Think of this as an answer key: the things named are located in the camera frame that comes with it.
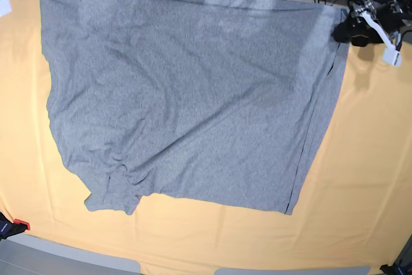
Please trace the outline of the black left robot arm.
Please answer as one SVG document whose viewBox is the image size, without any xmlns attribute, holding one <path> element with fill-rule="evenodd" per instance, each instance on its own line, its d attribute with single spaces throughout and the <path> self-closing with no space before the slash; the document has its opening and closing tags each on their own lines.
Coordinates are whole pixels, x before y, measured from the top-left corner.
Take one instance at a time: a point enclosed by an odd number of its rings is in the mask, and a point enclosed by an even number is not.
<svg viewBox="0 0 412 275">
<path fill-rule="evenodd" d="M 388 40 L 400 51 L 406 35 L 411 34 L 411 0 L 347 1 L 348 16 L 335 27 L 335 41 L 365 47 Z"/>
</svg>

